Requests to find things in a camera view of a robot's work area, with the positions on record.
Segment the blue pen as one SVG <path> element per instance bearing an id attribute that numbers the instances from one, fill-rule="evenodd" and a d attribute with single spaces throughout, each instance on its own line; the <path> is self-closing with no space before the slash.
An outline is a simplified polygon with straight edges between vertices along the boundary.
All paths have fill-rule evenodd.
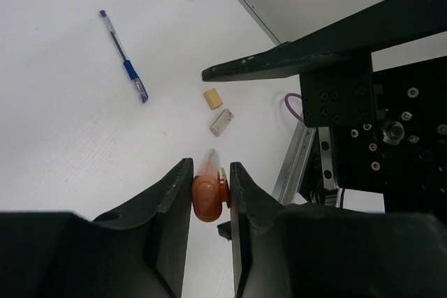
<path id="1" fill-rule="evenodd" d="M 142 83 L 140 76 L 135 71 L 133 64 L 131 63 L 127 54 L 125 53 L 124 47 L 123 47 L 121 41 L 119 40 L 117 32 L 115 31 L 115 28 L 113 27 L 110 18 L 108 17 L 107 13 L 104 10 L 100 10 L 99 15 L 101 16 L 101 18 L 104 22 L 104 25 L 107 28 L 108 33 L 111 36 L 111 39 L 113 40 L 113 43 L 115 44 L 115 47 L 117 48 L 117 51 L 118 51 L 120 57 L 122 58 L 122 63 L 123 63 L 124 69 L 126 70 L 130 81 L 132 81 L 132 83 L 135 87 L 135 90 L 138 93 L 138 97 L 139 97 L 141 103 L 146 103 L 149 100 L 149 95 L 147 93 L 147 90 L 146 90 L 144 84 Z"/>

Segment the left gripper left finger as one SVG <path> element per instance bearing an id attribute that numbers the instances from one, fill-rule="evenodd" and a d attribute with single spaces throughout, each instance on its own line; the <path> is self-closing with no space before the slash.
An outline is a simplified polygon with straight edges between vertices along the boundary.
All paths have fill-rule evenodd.
<path id="1" fill-rule="evenodd" d="M 180 297 L 193 161 L 92 221 L 1 214 L 2 297 Z"/>

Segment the orange highlighter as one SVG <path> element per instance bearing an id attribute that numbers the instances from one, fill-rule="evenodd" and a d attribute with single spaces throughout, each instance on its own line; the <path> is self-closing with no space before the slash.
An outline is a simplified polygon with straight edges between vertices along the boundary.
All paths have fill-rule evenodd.
<path id="1" fill-rule="evenodd" d="M 196 217 L 203 222 L 216 221 L 223 204 L 230 208 L 230 187 L 216 149 L 204 155 L 191 185 L 191 199 Z"/>

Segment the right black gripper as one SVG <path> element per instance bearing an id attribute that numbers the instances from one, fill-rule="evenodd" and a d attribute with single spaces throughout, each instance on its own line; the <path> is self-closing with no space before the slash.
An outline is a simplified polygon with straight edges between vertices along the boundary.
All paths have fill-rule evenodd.
<path id="1" fill-rule="evenodd" d="M 318 130 L 317 189 L 380 193 L 388 212 L 445 214 L 446 58 L 380 71 L 370 56 L 352 60 L 445 31 L 446 0 L 384 0 L 293 42 L 210 66 L 202 79 L 305 73 L 305 124 Z"/>

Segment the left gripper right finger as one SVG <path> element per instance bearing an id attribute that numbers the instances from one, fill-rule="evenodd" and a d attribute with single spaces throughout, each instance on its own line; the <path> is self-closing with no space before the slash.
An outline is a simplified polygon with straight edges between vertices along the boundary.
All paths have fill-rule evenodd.
<path id="1" fill-rule="evenodd" d="M 236 297 L 445 297 L 446 226 L 427 214 L 282 205 L 230 165 Z"/>

